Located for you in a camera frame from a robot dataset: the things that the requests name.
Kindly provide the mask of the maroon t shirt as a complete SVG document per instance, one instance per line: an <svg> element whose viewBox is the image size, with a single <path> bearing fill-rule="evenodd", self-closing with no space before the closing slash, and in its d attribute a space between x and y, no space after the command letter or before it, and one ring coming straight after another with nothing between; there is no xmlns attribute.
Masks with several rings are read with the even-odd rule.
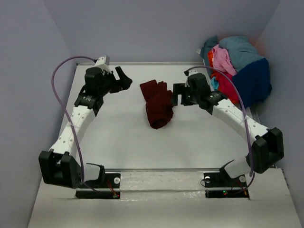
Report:
<svg viewBox="0 0 304 228"><path fill-rule="evenodd" d="M167 125L173 117L173 93L168 90L167 83L151 80L140 84L140 89L146 101L145 109L150 127L160 129Z"/></svg>

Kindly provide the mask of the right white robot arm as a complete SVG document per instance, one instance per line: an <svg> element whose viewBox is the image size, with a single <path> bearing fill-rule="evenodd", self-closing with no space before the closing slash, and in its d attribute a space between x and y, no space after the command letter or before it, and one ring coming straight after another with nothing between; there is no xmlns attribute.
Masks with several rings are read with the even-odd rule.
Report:
<svg viewBox="0 0 304 228"><path fill-rule="evenodd" d="M202 110L226 123L249 145L247 156L231 160L220 168L218 180L223 186L230 186L237 177L252 171L262 174L283 159L284 144L281 130L261 125L238 109L222 92L211 91L203 74L191 74L185 83L174 84L174 106L178 104L179 96L183 106L198 105Z"/></svg>

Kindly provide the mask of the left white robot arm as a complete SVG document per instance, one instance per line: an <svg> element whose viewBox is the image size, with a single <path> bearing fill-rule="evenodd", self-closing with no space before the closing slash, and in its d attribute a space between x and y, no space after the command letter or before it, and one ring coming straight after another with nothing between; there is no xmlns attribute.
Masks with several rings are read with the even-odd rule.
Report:
<svg viewBox="0 0 304 228"><path fill-rule="evenodd" d="M48 151L42 151L38 157L42 179L45 184L76 189L81 185L99 188L105 183L103 165L85 163L80 151L80 142L89 125L98 115L104 103L104 96L130 88L130 79L121 67L106 71L100 67L91 67L85 71L85 84L74 103L68 123L57 141Z"/></svg>

